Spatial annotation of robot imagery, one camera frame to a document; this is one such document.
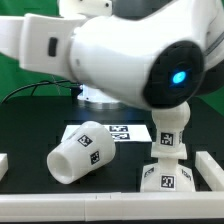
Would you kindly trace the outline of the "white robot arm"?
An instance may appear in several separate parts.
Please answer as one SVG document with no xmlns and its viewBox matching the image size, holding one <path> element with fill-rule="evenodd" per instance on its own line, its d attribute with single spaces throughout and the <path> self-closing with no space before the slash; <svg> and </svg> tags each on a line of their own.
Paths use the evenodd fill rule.
<svg viewBox="0 0 224 224">
<path fill-rule="evenodd" d="M 63 0 L 60 8 L 57 17 L 0 15 L 0 53 L 144 110 L 176 107 L 221 84 L 222 0 L 170 0 L 138 20 L 117 16 L 108 0 Z"/>
</svg>

